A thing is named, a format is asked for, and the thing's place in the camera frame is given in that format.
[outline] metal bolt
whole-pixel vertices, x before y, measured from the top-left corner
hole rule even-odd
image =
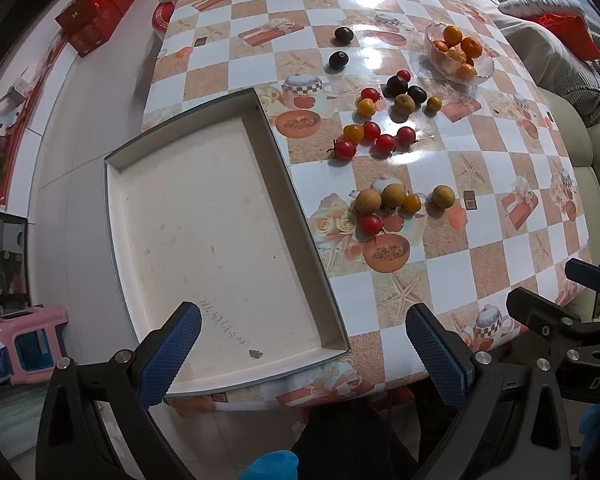
[[[475,360],[481,365],[488,365],[491,362],[491,354],[487,352],[478,352],[475,355]]]
[[[539,358],[538,361],[536,361],[536,365],[538,365],[538,368],[540,368],[544,372],[551,369],[551,365],[549,364],[549,361],[547,361],[543,357]]]
[[[115,360],[117,363],[122,365],[131,361],[132,356],[133,354],[131,353],[131,350],[121,350],[115,355]]]
[[[65,370],[69,367],[70,364],[71,364],[71,359],[69,359],[68,357],[61,357],[58,359],[58,362],[56,363],[56,367],[58,367],[60,370]]]

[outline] clear bowl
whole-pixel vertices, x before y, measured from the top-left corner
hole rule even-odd
[[[434,41],[444,41],[443,31],[445,27],[447,25],[444,23],[431,23],[427,25],[424,31],[427,57],[429,57],[431,64],[436,70],[450,81],[463,85],[479,85],[493,76],[493,59],[486,52],[483,52],[479,58],[474,59],[474,67],[478,75],[471,75],[471,73],[462,69],[460,62],[450,58],[446,53],[439,51],[435,47],[433,44]]]

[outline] checkered tablecloth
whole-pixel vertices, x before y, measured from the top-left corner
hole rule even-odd
[[[479,87],[446,81],[423,53],[431,22],[455,24],[479,39],[483,55],[493,57],[493,77]],[[345,48],[332,43],[341,25],[355,33]],[[327,67],[336,50],[350,60],[339,73]],[[373,120],[389,134],[408,124],[419,142],[387,160],[361,145],[350,164],[328,163],[327,150],[343,126],[362,122],[355,113],[360,90],[379,89],[401,69],[413,74],[412,84],[440,97],[442,110],[433,117],[417,110],[397,123],[385,99]],[[577,294],[564,264],[571,256],[590,257],[573,168],[526,69],[477,9],[458,0],[180,1],[155,66],[143,128],[247,87],[256,89],[270,119],[352,351],[282,380],[171,399],[174,406],[260,410],[381,392],[424,376],[404,328],[412,304],[425,303],[478,350],[524,330],[507,315],[513,287],[560,304]],[[318,114],[318,131],[294,138],[285,121],[276,121],[294,108]],[[423,199],[446,184],[458,200],[443,216],[424,209],[412,218],[387,216],[386,234],[369,246],[356,238],[352,195],[397,181]],[[394,259],[388,267],[376,264],[373,251]]]

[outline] red pillow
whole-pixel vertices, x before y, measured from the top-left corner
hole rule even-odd
[[[579,60],[600,59],[600,49],[593,43],[589,29],[580,16],[543,14],[527,19],[550,30]]]

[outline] open box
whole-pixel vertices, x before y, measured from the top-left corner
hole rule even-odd
[[[202,332],[168,396],[271,380],[349,351],[329,280],[253,89],[105,159],[109,237],[136,339],[182,301]]]

